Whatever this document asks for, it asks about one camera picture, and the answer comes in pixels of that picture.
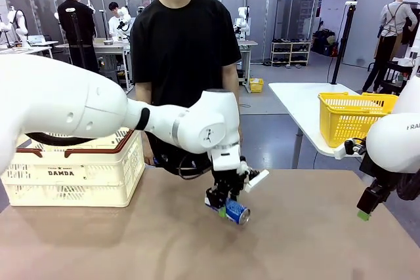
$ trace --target desk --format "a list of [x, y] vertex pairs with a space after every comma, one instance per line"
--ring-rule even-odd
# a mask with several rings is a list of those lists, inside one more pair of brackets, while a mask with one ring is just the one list
[[[68, 44], [61, 44], [55, 46], [56, 48], [63, 48], [68, 49]], [[126, 58], [130, 58], [130, 44], [128, 43], [116, 43], [114, 42], [113, 45], [105, 45], [104, 39], [95, 39], [93, 42], [93, 47], [95, 52], [98, 55], [123, 55], [123, 63], [124, 63], [124, 75], [125, 75], [125, 82], [127, 86], [126, 93], [130, 92], [133, 89], [133, 85], [131, 84], [130, 79], [133, 78], [131, 73], [131, 62], [126, 62]]]
[[125, 209], [8, 207], [0, 279], [420, 279], [420, 249], [383, 205], [357, 217], [353, 172], [272, 170], [241, 194], [242, 227], [204, 205], [212, 185], [146, 169]]
[[254, 41], [239, 41], [238, 45], [242, 55], [242, 70], [245, 73], [244, 78], [240, 78], [240, 82], [250, 93], [251, 89], [249, 88], [249, 78], [251, 77], [251, 48], [252, 46], [257, 46], [258, 43]]
[[320, 131], [321, 92], [348, 92], [358, 95], [344, 85], [329, 83], [270, 83], [268, 85], [298, 126], [292, 169], [297, 169], [301, 152], [302, 136], [305, 135], [316, 151], [329, 157], [334, 156], [334, 148], [327, 145]]
[[48, 51], [50, 58], [53, 58], [51, 47], [13, 47], [11, 49], [0, 50], [0, 54], [37, 54], [38, 52]]
[[50, 45], [54, 45], [57, 44], [58, 41], [47, 41], [47, 42], [43, 42], [43, 43], [31, 43], [32, 46], [50, 46]]

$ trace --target yellow basket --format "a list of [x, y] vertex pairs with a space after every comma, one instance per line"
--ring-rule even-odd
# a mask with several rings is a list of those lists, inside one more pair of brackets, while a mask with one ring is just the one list
[[366, 137], [370, 126], [391, 113], [398, 97], [389, 94], [320, 93], [321, 134], [336, 148], [349, 138]]
[[262, 92], [264, 86], [264, 80], [258, 78], [252, 78], [249, 80], [249, 88], [251, 92]]

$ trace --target black t-shirt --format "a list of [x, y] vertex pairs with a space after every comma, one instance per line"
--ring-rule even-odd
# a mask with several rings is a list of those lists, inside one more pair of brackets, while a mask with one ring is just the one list
[[152, 104], [190, 107], [222, 88], [222, 67], [241, 59], [232, 19], [217, 0], [170, 9], [153, 1], [131, 29], [135, 83], [152, 83]]
[[58, 6], [58, 19], [60, 20], [61, 27], [66, 32], [66, 38], [69, 45], [77, 45], [77, 37], [73, 27], [71, 14], [66, 12], [66, 9], [68, 8], [75, 9], [83, 44], [92, 45], [93, 35], [95, 34], [95, 23], [93, 22], [92, 9], [76, 0], [66, 0]]

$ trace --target shoe rack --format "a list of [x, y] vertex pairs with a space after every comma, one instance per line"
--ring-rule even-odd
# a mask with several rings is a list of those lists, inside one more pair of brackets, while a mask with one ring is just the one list
[[271, 43], [271, 66], [307, 66], [309, 52], [309, 41], [290, 41], [287, 39], [273, 41]]

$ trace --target white crate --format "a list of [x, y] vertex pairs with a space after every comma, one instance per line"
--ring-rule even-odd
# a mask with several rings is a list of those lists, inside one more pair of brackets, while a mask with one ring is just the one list
[[18, 145], [0, 176], [13, 206], [126, 207], [144, 170], [139, 131], [72, 147]]

